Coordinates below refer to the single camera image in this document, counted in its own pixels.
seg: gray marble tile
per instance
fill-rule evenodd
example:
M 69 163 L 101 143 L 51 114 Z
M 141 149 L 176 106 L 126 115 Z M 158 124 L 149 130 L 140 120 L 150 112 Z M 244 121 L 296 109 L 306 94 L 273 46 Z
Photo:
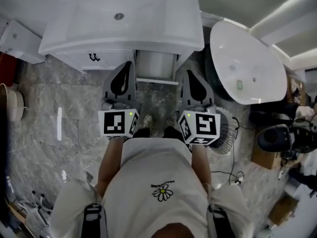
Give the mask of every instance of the gray marble tile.
M 98 171 L 103 159 L 101 157 L 79 154 L 79 160 L 81 170 L 85 170 L 93 175 L 94 179 L 92 180 L 91 185 L 95 186 L 98 181 Z M 79 177 L 80 180 L 83 180 L 85 178 L 86 175 L 84 173 Z
M 163 130 L 166 119 L 176 118 L 176 86 L 139 82 L 137 88 L 137 101 L 142 103 L 137 129 L 142 128 L 146 114 L 152 114 L 153 129 Z
M 183 73 L 190 69 L 203 76 L 202 58 L 201 53 L 194 53 L 178 69 L 178 86 L 137 84 L 137 99 L 142 103 L 137 128 L 142 127 L 146 114 L 153 113 L 152 137 L 163 136 L 166 118 L 175 117 L 174 111 L 180 105 Z M 30 198 L 35 189 L 54 202 L 65 177 L 85 184 L 85 171 L 94 176 L 93 185 L 97 183 L 108 143 L 100 137 L 97 111 L 101 108 L 101 85 L 109 74 L 110 71 L 82 74 L 52 56 L 44 63 L 25 64 L 19 90 L 30 109 L 24 112 L 21 121 L 10 124 L 9 131 L 9 173 L 19 195 Z M 217 95 L 215 103 L 237 117 L 241 126 L 253 128 L 248 121 L 249 106 L 222 100 Z M 63 117 L 61 141 L 57 140 L 58 108 Z M 269 211 L 283 193 L 287 176 L 277 180 L 278 170 L 270 171 L 251 162 L 254 137 L 253 130 L 239 129 L 233 173 L 242 171 L 245 174 L 241 189 L 257 232 L 265 225 Z M 231 172 L 232 154 L 217 156 L 208 150 L 208 160 L 211 171 Z M 224 185 L 229 178 L 222 173 L 211 176 L 213 186 Z
M 62 61 L 47 56 L 43 63 L 27 64 L 22 81 L 32 83 L 103 85 L 111 70 L 89 70 L 82 74 Z
M 62 117 L 98 122 L 101 98 L 101 86 L 58 85 L 55 108 L 62 108 Z
M 79 153 L 103 157 L 109 140 L 101 137 L 99 123 L 79 120 L 78 145 Z
M 61 140 L 57 139 L 57 117 L 41 113 L 25 111 L 21 121 L 14 123 L 18 144 L 11 150 L 23 149 L 32 144 L 32 140 L 47 143 L 52 146 L 78 146 L 78 120 L 61 118 Z
M 31 84 L 23 82 L 18 90 L 24 98 L 24 106 L 38 113 L 56 115 L 55 103 L 55 84 Z

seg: black device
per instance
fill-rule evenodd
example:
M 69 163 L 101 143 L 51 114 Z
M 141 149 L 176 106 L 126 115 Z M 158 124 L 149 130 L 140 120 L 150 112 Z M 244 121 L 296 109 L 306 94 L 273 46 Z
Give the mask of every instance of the black device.
M 257 136 L 257 143 L 267 152 L 284 152 L 292 148 L 289 128 L 284 125 L 275 125 L 261 131 Z

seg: foot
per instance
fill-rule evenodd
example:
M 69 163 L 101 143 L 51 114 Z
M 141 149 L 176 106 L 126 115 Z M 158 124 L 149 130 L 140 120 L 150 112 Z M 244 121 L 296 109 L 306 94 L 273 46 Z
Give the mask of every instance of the foot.
M 174 119 L 172 119 L 172 118 L 166 119 L 166 121 L 165 121 L 165 129 L 166 129 L 167 127 L 169 127 L 169 126 L 171 126 L 171 127 L 173 127 L 174 129 L 176 129 L 175 120 L 174 120 Z
M 143 128 L 149 128 L 152 130 L 153 127 L 153 116 L 151 114 L 147 114 L 143 119 Z

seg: cardboard box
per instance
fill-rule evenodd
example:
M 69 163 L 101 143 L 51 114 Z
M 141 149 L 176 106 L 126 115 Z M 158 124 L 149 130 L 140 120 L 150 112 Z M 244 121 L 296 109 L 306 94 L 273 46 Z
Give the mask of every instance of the cardboard box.
M 261 131 L 261 129 L 256 130 L 256 135 Z M 282 165 L 285 167 L 292 167 L 297 163 L 300 163 L 303 158 L 303 154 L 300 154 L 298 159 L 296 161 L 288 161 L 282 159 L 280 152 L 266 152 L 262 150 L 258 143 L 257 143 L 257 137 L 254 140 L 254 146 L 253 146 L 253 152 L 251 156 L 251 161 L 260 165 L 261 167 L 264 167 L 266 169 L 272 170 L 275 168 L 281 167 Z
M 280 226 L 288 217 L 296 210 L 298 200 L 286 195 L 276 202 L 273 206 L 268 218 L 276 225 Z
M 302 81 L 287 76 L 287 102 L 305 106 L 305 85 Z

